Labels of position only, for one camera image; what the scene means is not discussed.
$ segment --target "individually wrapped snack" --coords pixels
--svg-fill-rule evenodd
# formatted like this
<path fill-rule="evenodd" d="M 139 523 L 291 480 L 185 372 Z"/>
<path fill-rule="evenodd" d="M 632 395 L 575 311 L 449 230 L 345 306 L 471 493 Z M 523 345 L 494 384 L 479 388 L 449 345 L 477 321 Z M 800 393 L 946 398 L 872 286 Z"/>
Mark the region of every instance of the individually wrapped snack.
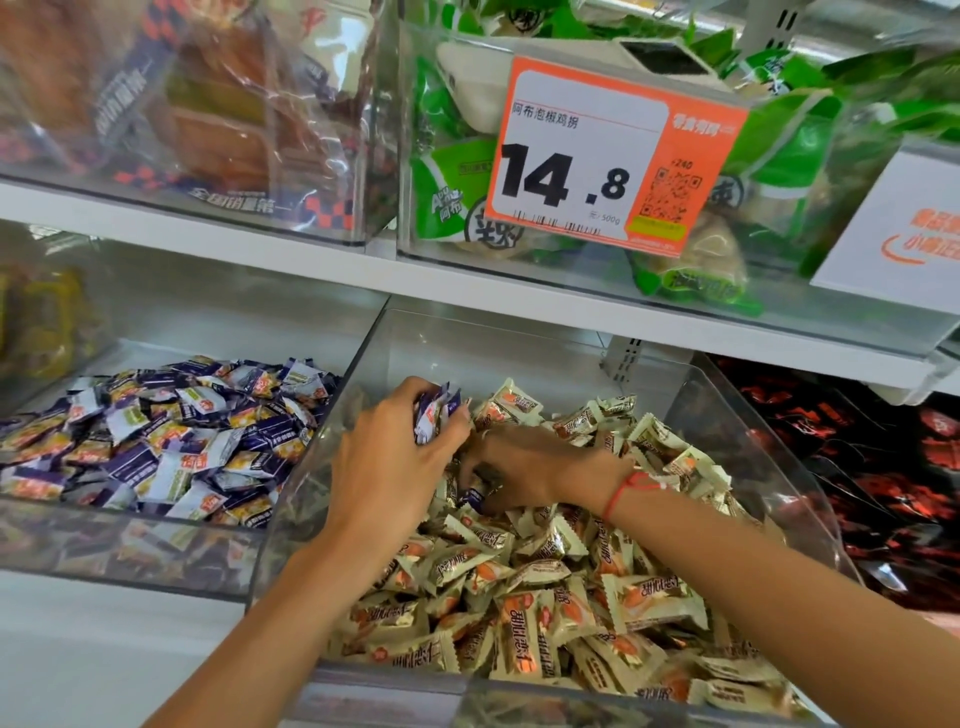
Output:
<path fill-rule="evenodd" d="M 593 576 L 599 579 L 604 574 L 628 576 L 634 572 L 634 542 L 623 531 L 611 529 L 598 518 L 593 519 L 596 536 L 590 546 L 590 563 Z"/>
<path fill-rule="evenodd" d="M 350 637 L 350 643 L 358 646 L 373 642 L 408 642 L 424 637 L 430 631 L 425 607 L 422 599 L 400 604 L 355 606 L 341 626 L 345 635 Z"/>
<path fill-rule="evenodd" d="M 728 680 L 693 680 L 686 702 L 767 716 L 793 715 L 793 693 L 785 683 L 761 687 Z"/>
<path fill-rule="evenodd" d="M 226 496 L 195 481 L 190 486 L 190 490 L 167 511 L 167 517 L 185 521 L 202 521 L 219 510 L 226 501 Z M 197 535 L 197 529 L 182 523 L 161 523 L 154 526 L 151 533 L 155 538 L 166 542 L 176 550 L 184 551 Z"/>
<path fill-rule="evenodd" d="M 640 688 L 636 696 L 644 700 L 671 700 L 685 703 L 690 693 L 690 683 L 697 674 L 697 651 L 683 650 L 667 658 L 653 677 L 652 685 Z"/>
<path fill-rule="evenodd" d="M 662 648 L 638 633 L 600 632 L 585 640 L 610 668 L 620 689 L 628 695 L 650 687 L 653 676 L 667 660 Z"/>
<path fill-rule="evenodd" d="M 224 466 L 228 473 L 239 473 L 269 479 L 277 477 L 286 467 L 284 461 L 271 452 L 249 452 L 240 450 Z"/>
<path fill-rule="evenodd" d="M 471 612 L 453 612 L 444 616 L 437 622 L 437 632 L 449 632 L 450 637 L 455 643 L 458 643 L 467 633 L 476 627 L 481 621 L 489 622 L 483 614 L 474 614 Z"/>
<path fill-rule="evenodd" d="M 520 587 L 536 587 L 563 581 L 570 575 L 564 562 L 556 559 L 532 561 L 520 567 L 503 585 L 503 592 L 513 592 Z"/>
<path fill-rule="evenodd" d="M 497 601 L 499 643 L 494 679 L 542 678 L 535 598 L 529 592 L 507 595 Z"/>
<path fill-rule="evenodd" d="M 489 669 L 496 646 L 496 619 L 484 618 L 457 643 L 460 671 L 466 675 L 482 674 Z"/>
<path fill-rule="evenodd" d="M 526 395 L 509 377 L 493 395 L 493 401 L 525 425 L 540 423 L 543 405 Z"/>
<path fill-rule="evenodd" d="M 508 423 L 516 425 L 519 420 L 514 417 L 507 409 L 494 400 L 480 402 L 479 406 L 472 412 L 473 426 L 477 432 L 483 432 L 489 429 L 493 423 Z"/>
<path fill-rule="evenodd" d="M 406 643 L 373 644 L 367 652 L 372 662 L 432 672 L 460 672 L 457 651 L 449 632 L 434 632 Z"/>
<path fill-rule="evenodd" d="M 514 549 L 515 563 L 539 559 L 579 559 L 588 554 L 587 547 L 570 528 L 566 519 L 556 515 L 541 533 L 519 542 Z"/>
<path fill-rule="evenodd" d="M 586 688 L 594 692 L 605 692 L 612 695 L 620 693 L 610 670 L 586 642 L 574 640 L 567 643 L 566 649 L 573 655 L 573 662 L 577 667 L 576 674 Z"/>
<path fill-rule="evenodd" d="M 31 500 L 56 500 L 66 487 L 66 477 L 35 468 L 16 466 L 0 474 L 0 492 Z"/>
<path fill-rule="evenodd" d="M 640 418 L 633 431 L 627 435 L 627 440 L 636 445 L 659 471 L 662 471 L 665 463 L 689 447 L 688 443 L 677 437 L 669 427 L 649 412 Z"/>
<path fill-rule="evenodd" d="M 493 584 L 513 576 L 515 571 L 499 561 L 491 559 L 477 565 L 467 575 L 467 591 L 473 595 L 488 592 Z"/>
<path fill-rule="evenodd" d="M 426 603 L 426 613 L 431 619 L 442 619 L 450 614 L 460 604 L 460 595 L 464 592 L 467 575 L 451 581 L 436 596 Z"/>
<path fill-rule="evenodd" d="M 550 623 L 550 639 L 556 646 L 588 637 L 603 630 L 587 600 L 584 580 L 570 576 L 553 588 L 554 612 Z"/>
<path fill-rule="evenodd" d="M 70 395 L 70 410 L 67 413 L 66 422 L 68 425 L 75 425 L 91 417 L 99 415 L 106 409 L 100 404 L 100 397 L 94 387 Z"/>
<path fill-rule="evenodd" d="M 119 445 L 128 437 L 143 429 L 150 420 L 143 414 L 140 400 L 137 397 L 126 397 L 118 400 L 105 416 L 107 427 L 113 436 L 113 444 Z"/>
<path fill-rule="evenodd" d="M 68 431 L 48 432 L 42 440 L 24 448 L 10 458 L 11 463 L 26 463 L 38 458 L 52 458 L 63 455 L 74 447 L 74 439 Z"/>
<path fill-rule="evenodd" d="M 274 502 L 258 488 L 233 494 L 223 503 L 224 511 L 247 528 L 262 528 L 274 514 Z"/>
<path fill-rule="evenodd" d="M 603 413 L 596 401 L 590 400 L 587 406 L 578 409 L 572 415 L 556 420 L 553 429 L 562 439 L 571 440 L 577 435 L 596 432 L 597 426 L 603 419 Z"/>
<path fill-rule="evenodd" d="M 709 628 L 704 600 L 677 576 L 604 574 L 603 586 L 618 633 L 686 619 L 701 629 Z"/>
<path fill-rule="evenodd" d="M 426 591 L 436 596 L 441 587 L 490 561 L 495 555 L 474 544 L 434 548 L 433 552 L 418 564 L 420 581 Z"/>
<path fill-rule="evenodd" d="M 600 413 L 606 419 L 625 417 L 636 409 L 636 395 L 611 397 L 608 400 L 597 400 Z"/>

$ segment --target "white shelf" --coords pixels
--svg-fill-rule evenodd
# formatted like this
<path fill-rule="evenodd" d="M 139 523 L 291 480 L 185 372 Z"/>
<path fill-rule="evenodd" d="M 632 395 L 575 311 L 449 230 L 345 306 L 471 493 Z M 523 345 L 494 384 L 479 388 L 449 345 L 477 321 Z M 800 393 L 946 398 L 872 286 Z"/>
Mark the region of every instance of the white shelf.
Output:
<path fill-rule="evenodd" d="M 0 182 L 0 218 L 890 387 L 913 389 L 932 371 L 919 357 L 397 260 L 389 236 L 377 238 L 364 252 L 18 182 Z"/>

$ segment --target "clear plastic display box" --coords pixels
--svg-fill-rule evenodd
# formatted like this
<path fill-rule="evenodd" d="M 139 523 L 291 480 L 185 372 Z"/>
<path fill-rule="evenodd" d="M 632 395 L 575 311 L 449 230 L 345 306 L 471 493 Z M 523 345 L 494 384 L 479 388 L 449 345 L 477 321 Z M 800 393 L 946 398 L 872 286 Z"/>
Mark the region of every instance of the clear plastic display box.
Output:
<path fill-rule="evenodd" d="M 391 0 L 13 0 L 0 174 L 362 244 L 396 208 Z"/>
<path fill-rule="evenodd" d="M 857 197 L 862 180 L 875 179 L 877 167 L 882 169 L 889 158 L 882 144 L 870 146 L 872 138 L 864 141 L 864 125 L 859 121 L 857 130 L 837 132 L 839 152 L 829 151 L 834 131 L 853 123 L 852 115 L 841 113 L 832 97 L 816 104 L 812 102 L 817 98 L 810 93 L 750 102 L 743 132 L 679 258 L 485 218 L 483 205 L 498 129 L 477 120 L 495 119 L 491 107 L 502 107 L 504 90 L 490 81 L 500 78 L 496 73 L 490 74 L 489 83 L 480 71 L 464 77 L 469 83 L 464 78 L 458 85 L 456 78 L 451 82 L 451 71 L 444 63 L 453 68 L 452 73 L 466 71 L 449 49 L 482 48 L 485 58 L 493 54 L 508 59 L 512 54 L 549 52 L 552 41 L 538 36 L 535 41 L 541 45 L 524 50 L 523 43 L 528 42 L 524 38 L 452 32 L 414 16 L 411 8 L 418 6 L 408 3 L 407 19 L 400 23 L 403 136 L 397 244 L 403 255 L 910 356 L 930 354 L 960 323 L 950 314 L 809 284 L 824 250 L 862 200 L 862 193 Z M 566 58 L 576 65 L 577 59 L 568 54 L 570 43 L 602 41 L 560 42 L 567 45 L 560 46 L 555 60 Z M 438 59 L 442 45 L 447 61 Z M 461 55 L 470 58 L 470 54 Z M 684 87 L 690 94 L 701 93 L 697 85 Z M 809 109 L 806 117 L 804 109 Z M 773 117 L 791 119 L 780 136 L 762 126 Z M 794 130 L 793 137 L 789 130 Z M 757 146 L 763 143 L 769 148 Z M 776 169 L 756 169 L 769 158 L 789 167 L 798 163 L 797 155 L 806 159 L 810 145 L 816 158 L 804 164 L 812 164 L 814 171 L 819 164 L 821 172 L 800 187 L 789 186 L 800 183 L 784 182 L 774 174 Z M 856 155 L 850 154 L 850 148 L 858 154 L 866 148 L 868 161 L 858 158 L 851 167 L 850 159 Z M 854 182 L 845 177 L 848 168 L 857 171 Z"/>
<path fill-rule="evenodd" d="M 0 416 L 37 411 L 77 375 L 195 354 L 349 366 L 386 296 L 219 261 L 0 223 Z M 182 550 L 145 534 L 184 528 Z M 243 600 L 265 530 L 0 495 L 0 569 Z"/>
<path fill-rule="evenodd" d="M 759 518 L 769 515 L 783 529 L 792 547 L 843 573 L 854 574 L 833 535 L 835 531 L 831 533 L 818 519 L 806 504 L 807 499 L 794 488 L 764 448 L 772 447 L 776 439 L 762 421 L 744 423 L 724 395 L 694 366 L 641 358 L 631 383 L 621 387 L 601 369 L 602 356 L 603 350 L 598 346 L 388 306 L 351 366 L 347 382 L 338 393 L 314 446 L 282 494 L 255 570 L 251 603 L 270 588 L 291 554 L 323 529 L 330 463 L 342 434 L 352 428 L 364 406 L 382 399 L 411 374 L 440 382 L 450 380 L 462 387 L 465 397 L 480 399 L 511 376 L 526 392 L 542 401 L 547 412 L 572 411 L 586 400 L 613 397 L 624 394 L 624 390 L 636 393 L 636 413 L 655 413 L 687 441 L 713 456 L 731 474 L 734 493 L 753 515 Z M 765 440 L 763 434 L 770 438 Z M 811 493 L 816 491 L 815 484 L 809 483 L 808 487 Z M 293 715 L 353 725 L 446 725 L 442 721 L 433 722 L 431 711 L 442 712 L 443 705 L 449 707 L 453 700 L 452 694 L 461 694 L 467 689 L 471 698 L 464 704 L 464 710 L 468 711 L 465 719 L 474 716 L 480 721 L 477 725 L 487 724 L 481 715 L 497 715 L 496 711 L 490 714 L 490 710 L 503 700 L 508 704 L 513 701 L 519 710 L 519 714 L 515 714 L 520 716 L 517 724 L 524 725 L 541 723 L 530 717 L 522 718 L 521 706 L 528 705 L 531 715 L 535 715 L 541 701 L 545 716 L 555 716 L 557 711 L 568 715 L 563 711 L 572 710 L 574 700 L 611 706 L 614 713 L 633 712 L 634 718 L 657 710 L 656 705 L 652 707 L 628 698 L 582 693 L 574 697 L 575 693 L 487 681 L 473 681 L 468 685 L 459 678 L 447 680 L 446 677 L 322 663 Z M 358 705 L 364 710 L 358 711 Z M 682 710 L 675 712 L 674 707 L 660 707 L 660 710 L 680 721 L 667 724 L 683 724 Z M 748 719 L 731 714 L 726 717 L 737 721 Z M 497 724 L 511 724 L 508 718 L 503 719 L 507 722 Z"/>

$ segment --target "price label holder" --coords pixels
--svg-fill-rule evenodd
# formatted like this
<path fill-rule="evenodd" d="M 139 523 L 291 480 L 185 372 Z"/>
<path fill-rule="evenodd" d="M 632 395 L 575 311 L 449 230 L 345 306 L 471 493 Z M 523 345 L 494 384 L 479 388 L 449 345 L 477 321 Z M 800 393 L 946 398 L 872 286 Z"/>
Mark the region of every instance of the price label holder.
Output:
<path fill-rule="evenodd" d="M 960 316 L 960 150 L 908 139 L 810 281 Z"/>
<path fill-rule="evenodd" d="M 485 216 L 679 256 L 747 103 L 561 58 L 514 57 Z"/>

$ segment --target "packaged food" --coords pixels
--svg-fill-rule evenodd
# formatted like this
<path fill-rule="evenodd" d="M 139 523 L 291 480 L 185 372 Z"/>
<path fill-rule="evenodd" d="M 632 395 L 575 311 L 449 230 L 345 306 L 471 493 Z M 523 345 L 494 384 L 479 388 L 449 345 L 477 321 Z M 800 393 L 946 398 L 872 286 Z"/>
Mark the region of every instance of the packaged food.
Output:
<path fill-rule="evenodd" d="M 602 519 L 593 519 L 596 534 L 590 547 L 593 576 L 627 576 L 634 572 L 634 542 L 623 531 L 611 529 Z"/>
<path fill-rule="evenodd" d="M 437 547 L 418 564 L 420 581 L 424 589 L 436 596 L 438 590 L 471 569 L 490 561 L 496 554 L 480 545 L 452 545 Z"/>
<path fill-rule="evenodd" d="M 587 600 L 587 589 L 581 577 L 570 576 L 563 584 L 553 587 L 553 595 L 555 606 L 550 639 L 557 647 L 603 630 Z"/>
<path fill-rule="evenodd" d="M 512 559 L 515 563 L 539 559 L 580 559 L 587 547 L 570 528 L 562 515 L 556 515 L 541 533 L 517 543 Z"/>
<path fill-rule="evenodd" d="M 505 680 L 543 677 L 535 602 L 529 592 L 498 600 L 500 639 L 491 677 Z"/>
<path fill-rule="evenodd" d="M 405 669 L 460 672 L 457 651 L 449 632 L 434 632 L 406 643 L 371 644 L 371 662 Z"/>
<path fill-rule="evenodd" d="M 667 660 L 662 648 L 638 633 L 599 632 L 584 640 L 628 695 L 650 687 L 654 674 Z"/>
<path fill-rule="evenodd" d="M 709 629 L 704 600 L 677 576 L 604 574 L 603 586 L 617 633 L 686 619 Z"/>

